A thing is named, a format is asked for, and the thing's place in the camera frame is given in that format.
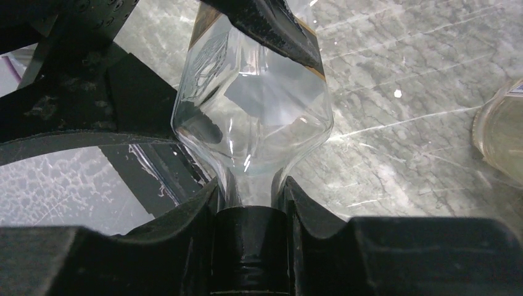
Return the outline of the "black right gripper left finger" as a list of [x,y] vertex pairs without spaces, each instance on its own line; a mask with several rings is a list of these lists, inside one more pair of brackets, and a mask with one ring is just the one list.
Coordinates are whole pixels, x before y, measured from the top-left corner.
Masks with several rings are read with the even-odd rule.
[[2,295],[209,295],[216,181],[128,234],[1,228]]

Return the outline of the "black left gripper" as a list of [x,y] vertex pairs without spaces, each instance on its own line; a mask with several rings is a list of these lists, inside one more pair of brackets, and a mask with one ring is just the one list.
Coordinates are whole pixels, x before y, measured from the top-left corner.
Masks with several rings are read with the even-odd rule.
[[112,44],[137,4],[1,1],[1,53],[36,45],[21,89],[1,98],[2,165],[84,147],[176,142],[176,90],[132,54],[40,79]]

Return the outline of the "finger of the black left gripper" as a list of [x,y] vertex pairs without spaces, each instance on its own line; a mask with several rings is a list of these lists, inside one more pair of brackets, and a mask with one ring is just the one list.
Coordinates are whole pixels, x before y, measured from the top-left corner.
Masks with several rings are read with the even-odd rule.
[[275,53],[325,77],[316,33],[297,18],[286,1],[202,1],[231,24]]

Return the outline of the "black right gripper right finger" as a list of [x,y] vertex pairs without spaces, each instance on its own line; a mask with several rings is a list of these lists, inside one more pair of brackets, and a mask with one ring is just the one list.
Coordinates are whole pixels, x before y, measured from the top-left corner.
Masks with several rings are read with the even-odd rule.
[[521,295],[522,244],[488,218],[358,216],[348,221],[293,178],[294,295]]

